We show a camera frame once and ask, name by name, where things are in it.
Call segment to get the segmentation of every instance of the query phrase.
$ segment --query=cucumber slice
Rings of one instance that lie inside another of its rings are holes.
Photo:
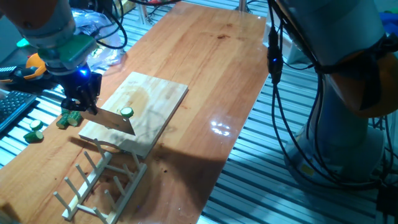
[[[28,143],[39,142],[44,138],[43,133],[40,131],[32,131],[24,136],[24,139]]]
[[[30,123],[30,128],[33,131],[38,131],[43,128],[43,122],[40,120],[34,120]]]
[[[70,114],[70,110],[65,109],[65,108],[61,108],[61,114],[62,114],[62,115]]]
[[[61,117],[61,119],[59,121],[57,121],[57,123],[56,123],[57,127],[60,129],[66,129],[69,126],[68,117],[69,117],[69,114],[63,115]]]
[[[81,121],[83,120],[83,117],[81,117],[79,111],[72,111],[70,115],[68,116],[68,123],[72,125],[73,127],[78,126]]]
[[[130,118],[131,116],[133,116],[134,111],[131,108],[123,108],[120,113],[122,114],[123,117],[125,118]]]

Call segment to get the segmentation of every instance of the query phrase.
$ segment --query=black cable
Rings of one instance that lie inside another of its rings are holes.
[[[180,2],[182,0],[169,0],[169,1],[158,2],[158,3],[149,3],[149,2],[139,1],[139,0],[129,0],[129,1],[134,2],[136,4],[141,4],[143,6],[165,6],[167,4],[177,3],[177,2]]]
[[[389,149],[387,147],[384,147],[384,149],[391,152],[393,154],[393,156],[398,159],[398,155],[396,153],[394,153],[394,151],[392,151],[391,149]]]
[[[265,1],[252,0],[252,1],[248,1],[248,2],[246,3],[246,5],[248,5],[248,4],[250,4],[250,3],[253,3],[253,2],[267,3],[267,2],[265,2]]]
[[[390,150],[391,150],[391,153],[390,153],[390,166],[388,167],[387,173],[384,174],[384,175],[385,175],[384,178],[386,178],[387,175],[388,175],[388,173],[390,173],[390,171],[392,170],[392,165],[394,164],[394,152],[392,151],[393,148],[392,148],[391,137],[390,137],[390,127],[388,126],[388,117],[385,116],[385,119],[386,119],[386,134],[387,134],[387,141],[388,141],[388,145],[389,145],[389,148],[390,148]]]
[[[116,4],[114,3],[114,1],[112,1],[112,5],[113,5],[113,7],[114,7],[114,10],[116,11],[116,16],[119,16],[118,7],[117,7]],[[108,25],[101,26],[100,28],[97,28],[94,32],[92,32],[92,33],[90,34],[90,36],[95,37],[95,36],[97,36],[97,35],[100,33],[101,29],[104,29],[104,28],[107,28],[107,27],[111,27],[111,26],[113,26],[114,24],[115,24],[115,22],[112,22],[112,23],[110,23],[110,24],[108,24]]]
[[[305,179],[306,181],[310,182],[313,185],[317,185],[320,187],[324,187],[324,188],[328,188],[328,189],[335,189],[338,190],[340,189],[339,187],[333,187],[333,186],[327,186],[327,185],[323,185],[323,184],[319,184],[318,182],[313,181],[312,179],[310,179],[309,177],[307,177],[306,175],[304,175],[303,173],[301,173],[297,167],[294,165],[292,159],[289,157],[289,155],[286,152],[286,149],[284,147],[284,143],[282,142],[280,136],[279,136],[279,132],[278,132],[278,128],[276,125],[276,120],[275,120],[275,98],[276,98],[276,94],[277,94],[277,85],[274,85],[274,91],[272,93],[272,106],[271,106],[271,118],[272,118],[272,125],[274,127],[274,131],[277,137],[277,140],[279,142],[280,148],[282,149],[282,152],[284,153],[285,158],[288,160],[289,164],[293,167],[293,169],[296,171],[296,173],[298,173],[303,179]]]
[[[123,24],[124,9],[123,9],[123,5],[122,5],[122,1],[121,0],[119,0],[119,4],[121,6],[121,8],[120,8],[120,11],[121,11],[120,24]],[[101,38],[99,38],[97,40],[102,40],[102,39],[108,38],[108,37],[112,36],[113,34],[115,34],[117,31],[119,31],[119,29],[120,29],[120,27],[118,26],[114,31],[110,32],[109,34],[107,34],[107,35],[105,35],[105,36],[103,36],[103,37],[101,37]]]
[[[109,9],[107,9],[106,7],[104,7],[104,10],[109,14],[109,16],[115,21],[115,23],[118,25],[118,27],[122,30],[123,37],[124,37],[124,43],[122,44],[122,46],[115,47],[115,46],[110,46],[110,45],[108,45],[108,44],[104,44],[104,43],[102,43],[100,40],[97,40],[97,43],[98,43],[98,44],[100,44],[100,45],[102,45],[102,46],[104,46],[104,47],[107,47],[107,48],[109,48],[109,49],[114,49],[114,50],[123,49],[123,48],[127,45],[127,38],[128,38],[127,33],[126,33],[126,30],[124,30],[124,27],[122,26],[123,17],[124,17],[123,4],[122,4],[121,0],[119,0],[119,2],[120,2],[120,5],[121,5],[121,13],[122,13],[121,22],[119,22],[118,18],[116,18],[116,17],[112,14],[112,12],[109,11]]]
[[[289,65],[289,64],[288,64],[288,63],[286,63],[286,62],[284,62],[284,64],[285,64],[285,65],[287,65],[289,68],[293,68],[294,70],[306,70],[306,69],[309,69],[309,68],[312,68],[312,67],[314,67],[314,65],[313,65],[313,64],[311,64],[311,65],[309,65],[309,66],[307,66],[307,67],[305,67],[305,68],[295,68],[295,67],[293,67],[293,66]]]
[[[316,183],[314,181],[311,181],[311,183],[322,186],[322,187],[326,187],[326,188],[332,188],[332,189],[340,189],[340,190],[371,190],[371,189],[375,189],[376,187],[378,187],[379,182],[375,181],[375,182],[368,182],[368,183],[360,183],[360,184],[343,184],[341,182],[338,182],[336,180],[331,179],[331,177],[325,175],[324,173],[322,173],[318,168],[315,167],[315,165],[312,164],[312,162],[308,159],[308,157],[305,155],[305,153],[302,151],[302,149],[300,148],[297,140],[294,138],[293,133],[289,127],[289,124],[287,123],[285,114],[283,112],[283,108],[282,108],[282,103],[280,100],[280,96],[279,96],[279,91],[276,85],[274,85],[274,91],[276,93],[276,98],[279,104],[279,111],[280,111],[280,115],[282,117],[282,120],[286,126],[287,132],[290,135],[290,138],[292,139],[295,147],[297,148],[298,152],[301,154],[301,156],[303,157],[303,159],[307,162],[307,164],[319,175],[321,175],[323,178],[325,178],[326,180],[330,181],[333,184],[338,185],[339,187],[332,187],[332,186],[327,186],[327,185],[323,185],[323,184],[319,184]],[[277,133],[277,127],[276,124],[274,124],[274,129],[276,129],[275,133]],[[281,148],[283,147],[283,143],[282,140],[280,140],[279,138],[279,134],[277,134],[277,139],[279,141],[279,144],[281,146]],[[285,156],[287,157],[288,161],[291,161],[291,159],[289,158],[289,155],[287,155],[287,153],[285,154]]]
[[[275,24],[274,24],[274,18],[273,18],[273,13],[272,13],[272,3],[271,3],[271,1],[268,1],[268,4],[269,4],[269,13],[270,13],[270,16],[271,16],[271,24],[272,24],[272,26],[273,26],[273,28],[275,27]],[[280,20],[281,20],[281,33],[280,33],[280,44],[279,44],[279,47],[280,47],[280,52],[282,51],[282,41],[283,41],[283,25],[284,25],[284,18],[283,17],[280,17]],[[293,141],[293,143],[294,143],[294,145],[295,145],[295,147],[297,148],[297,150],[299,151],[299,153],[301,153],[301,155],[302,155],[302,157],[305,159],[305,161],[312,167],[312,169],[313,170],[315,170],[319,175],[321,175],[323,178],[325,178],[326,180],[328,180],[328,181],[330,181],[330,182],[332,182],[332,183],[334,183],[334,184],[336,184],[336,185],[339,185],[340,186],[340,188],[339,189],[350,189],[350,190],[369,190],[369,189],[374,189],[375,187],[378,187],[378,185],[381,183],[380,181],[374,181],[374,182],[367,182],[367,183],[360,183],[360,184],[343,184],[343,183],[341,183],[341,182],[338,182],[338,181],[336,181],[336,180],[333,180],[331,177],[329,177],[329,176],[327,176],[327,175],[325,175],[324,173],[322,173],[322,172],[320,172],[310,161],[309,161],[309,159],[306,157],[306,155],[305,155],[305,153],[301,150],[301,148],[300,148],[300,146],[299,146],[299,144],[298,144],[298,142],[296,141],[296,139],[294,138],[294,135],[292,134],[292,132],[291,132],[291,130],[290,130],[290,127],[289,127],[289,124],[287,124],[287,121],[286,121],[286,118],[285,118],[285,116],[284,116],[284,112],[283,112],[283,109],[282,109],[282,103],[281,103],[281,101],[280,101],[280,96],[279,96],[279,91],[278,91],[278,89],[277,89],[277,82],[275,82],[274,83],[274,91],[275,91],[275,94],[276,94],[276,97],[277,97],[277,100],[278,100],[278,104],[279,104],[279,109],[280,109],[280,113],[281,113],[281,116],[282,116],[282,120],[284,121],[284,123],[285,123],[285,126],[286,126],[286,128],[287,128],[287,131],[288,131],[288,133],[289,133],[289,135],[290,135],[290,137],[291,137],[291,139],[292,139],[292,141]],[[317,119],[317,121],[319,122],[319,117],[320,117],[320,111],[319,111],[319,113],[317,114],[317,117],[318,117],[318,119]],[[276,130],[276,134],[277,134],[277,137],[278,137],[278,141],[279,141],[279,143],[280,143],[280,146],[281,147],[283,147],[283,144],[282,144],[282,141],[280,140],[280,138],[279,138],[279,133],[277,133],[277,128],[275,127],[275,124],[274,124],[274,129]],[[317,144],[317,126],[315,127],[315,129],[316,129],[316,133],[315,133],[315,142],[316,142],[316,144]],[[287,155],[287,153],[285,153],[285,156],[287,156],[287,159],[288,160],[290,160],[290,158],[289,158],[289,156]]]
[[[271,26],[275,27],[274,13],[272,12],[272,3],[271,2],[272,2],[271,0],[268,0],[268,9],[269,9],[268,13],[271,17]]]
[[[154,10],[152,10],[152,12],[148,13],[148,16],[152,16],[156,10],[158,10],[158,8],[160,8],[160,6],[157,6],[154,8]]]

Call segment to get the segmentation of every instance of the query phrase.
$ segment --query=knife blade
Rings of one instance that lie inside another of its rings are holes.
[[[107,128],[136,135],[128,118],[101,108],[97,108],[97,110],[98,113],[96,115],[90,114],[88,111],[81,112],[80,114],[85,119],[97,124],[102,124]]]

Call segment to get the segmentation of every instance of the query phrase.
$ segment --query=wooden tabletop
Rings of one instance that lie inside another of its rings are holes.
[[[265,23],[238,11],[180,2],[129,50],[123,64],[104,74],[98,106],[133,71],[189,86],[118,223],[196,223],[268,74]],[[82,152],[95,162],[101,157],[78,137],[86,123],[65,131],[51,124],[42,143],[29,145],[0,170],[0,198],[21,223],[68,223],[53,192],[69,202],[74,194],[63,178],[80,186],[74,164],[91,172]],[[131,157],[114,156],[113,164],[123,160]],[[103,190],[118,197],[109,175],[86,206],[109,212]],[[73,223],[101,221],[77,212]]]

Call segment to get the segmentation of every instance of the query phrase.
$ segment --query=cutting board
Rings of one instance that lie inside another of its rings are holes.
[[[129,120],[136,135],[108,129],[92,121],[79,135],[82,139],[98,139],[101,144],[133,151],[145,158],[187,92],[186,85],[132,72],[101,108],[117,114],[125,107],[132,108],[134,115]]]

